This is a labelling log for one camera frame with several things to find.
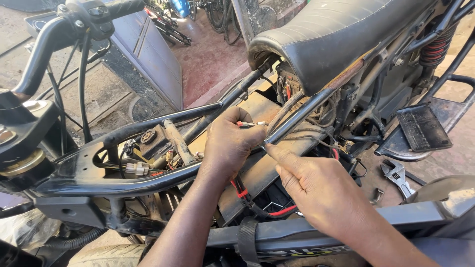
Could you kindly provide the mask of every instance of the adjustable wrench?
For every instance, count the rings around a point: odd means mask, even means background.
[[[394,160],[384,160],[381,164],[381,170],[384,177],[398,186],[404,199],[414,194],[415,191],[409,187],[409,183],[406,181],[404,165]]]

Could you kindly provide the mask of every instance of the red floor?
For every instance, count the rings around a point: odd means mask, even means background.
[[[170,46],[182,68],[183,107],[195,101],[192,106],[199,106],[224,87],[227,89],[227,85],[247,69],[246,45],[243,39],[233,46],[228,45],[224,34],[211,28],[202,9],[198,9],[196,21],[187,17],[178,19],[178,24],[177,30],[192,39],[189,47],[178,42]]]

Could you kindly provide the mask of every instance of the red spring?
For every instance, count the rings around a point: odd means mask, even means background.
[[[432,43],[423,47],[420,51],[419,64],[424,67],[436,67],[439,65],[448,52],[456,28],[457,25],[452,26]]]

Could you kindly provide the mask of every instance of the left hand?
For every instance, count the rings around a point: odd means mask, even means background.
[[[266,129],[263,125],[240,129],[237,121],[251,123],[252,118],[247,111],[234,106],[210,125],[200,172],[213,172],[212,176],[229,182],[236,177],[251,149],[264,141]]]

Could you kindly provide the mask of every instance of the plastic cover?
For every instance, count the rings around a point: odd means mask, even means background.
[[[46,217],[38,209],[0,219],[0,239],[23,250],[41,247],[55,235],[61,221]]]

